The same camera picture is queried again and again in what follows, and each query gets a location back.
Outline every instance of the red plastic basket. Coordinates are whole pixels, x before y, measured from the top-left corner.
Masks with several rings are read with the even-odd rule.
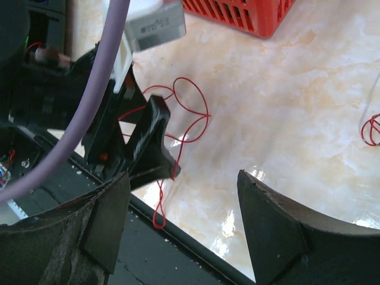
[[[211,21],[268,38],[295,0],[183,0],[183,8]]]

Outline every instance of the white marble surface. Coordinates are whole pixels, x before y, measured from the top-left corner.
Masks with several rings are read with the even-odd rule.
[[[73,1],[74,58],[100,38],[100,8],[100,0]],[[380,71],[379,9],[378,0],[297,0],[268,40],[187,15],[186,37],[135,55],[141,88],[189,77],[212,115],[202,139],[185,146],[180,176],[165,184],[168,219],[252,279],[240,169],[317,211],[380,228],[380,153],[358,130]],[[203,111],[194,88],[178,90],[187,106]],[[168,132],[180,137],[194,116],[168,105]],[[368,116],[377,112],[380,87]],[[176,156],[179,144],[166,145]],[[156,207],[156,183],[134,194]]]

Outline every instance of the tangled red string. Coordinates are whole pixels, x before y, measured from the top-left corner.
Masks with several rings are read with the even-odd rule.
[[[380,145],[380,142],[375,142],[375,140],[373,138],[373,134],[375,133],[375,131],[378,134],[380,134],[380,123],[377,121],[378,117],[380,117],[380,114],[373,115],[368,121],[366,121],[363,124],[362,130],[360,132],[363,141],[367,145],[370,145],[371,147],[375,147],[377,145]],[[365,138],[365,134],[364,134],[364,131],[365,131],[365,128],[367,127],[367,125],[370,125],[370,128],[369,128],[369,141]]]
[[[187,81],[187,82],[190,82],[190,83],[191,83],[191,84],[192,84],[192,85],[198,90],[199,94],[201,95],[201,97],[202,97],[202,99],[203,99],[204,106],[205,106],[205,110],[206,110],[206,114],[205,114],[205,113],[201,113],[201,112],[197,112],[197,111],[194,111],[194,110],[191,110],[191,109],[187,108],[186,106],[184,106],[184,105],[182,104],[182,102],[181,102],[181,101],[179,100],[179,98],[178,98],[178,95],[177,95],[177,92],[176,92],[176,88],[175,88],[175,85],[176,85],[176,83],[177,83],[179,80],[185,80],[185,81]],[[175,99],[176,99],[176,101],[178,102],[178,104],[179,104],[182,108],[184,108],[185,110],[187,110],[187,111],[190,112],[190,113],[193,113],[193,114],[196,114],[196,115],[199,115],[199,116],[200,116],[197,120],[195,120],[195,121],[194,121],[194,122],[193,122],[193,123],[187,128],[187,130],[185,131],[184,135],[182,136],[182,139],[180,139],[180,138],[176,138],[176,137],[174,137],[173,135],[170,135],[170,134],[165,134],[166,137],[169,137],[169,138],[171,138],[171,139],[173,139],[173,140],[176,140],[176,141],[179,141],[179,142],[180,142],[179,153],[178,153],[178,157],[177,157],[176,164],[175,164],[175,167],[174,167],[174,170],[173,170],[173,174],[172,174],[172,180],[174,180],[174,178],[175,178],[175,173],[177,172],[177,169],[178,169],[179,160],[180,160],[181,155],[182,155],[182,150],[183,150],[183,146],[184,146],[184,144],[193,143],[193,142],[199,140],[199,139],[203,136],[204,132],[205,132],[206,129],[207,129],[207,126],[208,126],[208,123],[209,123],[209,120],[210,120],[210,116],[211,116],[211,115],[210,115],[209,112],[208,112],[208,106],[207,106],[206,99],[205,99],[205,97],[204,97],[204,95],[203,95],[203,92],[202,92],[201,89],[200,89],[200,88],[199,88],[199,87],[198,87],[193,81],[191,81],[189,78],[186,78],[186,77],[178,77],[177,79],[174,80],[172,88],[170,88],[170,87],[168,87],[168,86],[163,86],[163,85],[153,85],[153,86],[151,86],[151,87],[145,89],[145,90],[143,91],[143,94],[145,94],[146,92],[148,92],[149,90],[151,90],[151,89],[153,89],[153,88],[164,88],[164,89],[168,89],[168,90],[170,90],[172,93],[171,93],[169,96],[165,97],[164,100],[167,100],[167,99],[169,99],[169,98],[171,98],[171,97],[174,96]],[[129,112],[126,112],[125,114],[123,114],[122,116],[119,117],[119,121],[120,121],[121,119],[123,119],[124,117],[130,115],[131,113],[136,112],[136,111],[139,111],[139,110],[142,110],[142,109],[144,109],[144,108],[145,108],[145,106],[141,106],[141,107],[138,107],[138,108],[136,108],[136,109],[130,110]],[[203,130],[202,130],[201,133],[199,134],[199,136],[197,136],[196,138],[193,138],[193,139],[191,139],[191,140],[186,140],[186,136],[187,136],[187,134],[189,133],[189,131],[191,130],[191,128],[192,128],[194,125],[196,125],[199,121],[201,121],[202,119],[205,119],[205,118],[206,118],[206,123],[205,123],[205,126],[204,126]],[[164,196],[164,192],[163,192],[163,190],[162,190],[163,182],[164,182],[164,180],[157,181],[157,184],[158,184],[158,186],[159,186],[159,188],[160,188],[160,197],[159,197],[159,203],[157,204],[156,210],[154,211],[154,215],[153,215],[153,226],[154,226],[156,229],[163,229],[163,228],[165,227],[165,225],[166,225],[166,217],[165,217],[165,214],[164,214],[164,211],[163,211],[163,207],[162,207],[162,199],[163,199],[163,196]],[[162,218],[163,218],[163,223],[162,223],[161,225],[158,225],[157,222],[156,222],[157,213],[158,213],[159,209],[160,209],[160,211],[161,211]]]

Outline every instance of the gray cable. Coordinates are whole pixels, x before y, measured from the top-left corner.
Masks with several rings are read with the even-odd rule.
[[[120,46],[130,0],[111,0],[102,38],[77,111],[52,151],[31,172],[0,192],[0,204],[41,185],[62,166],[79,144],[102,102]]]

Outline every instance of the marble tabletop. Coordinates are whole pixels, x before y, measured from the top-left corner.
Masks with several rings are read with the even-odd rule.
[[[380,152],[359,135],[380,71],[379,9],[378,0],[297,0],[268,40],[186,15],[183,39],[134,55],[141,88],[188,77],[212,115],[204,136],[184,147],[182,173],[164,184],[167,218],[251,279],[240,169],[324,214],[380,228]],[[100,39],[101,0],[73,0],[70,15],[68,50],[78,58]],[[204,111],[196,89],[177,88],[187,106]],[[167,104],[167,130],[180,137],[194,116]],[[380,86],[366,116],[378,112]],[[165,144],[176,157],[179,143]],[[155,208],[159,189],[153,183],[134,195]]]

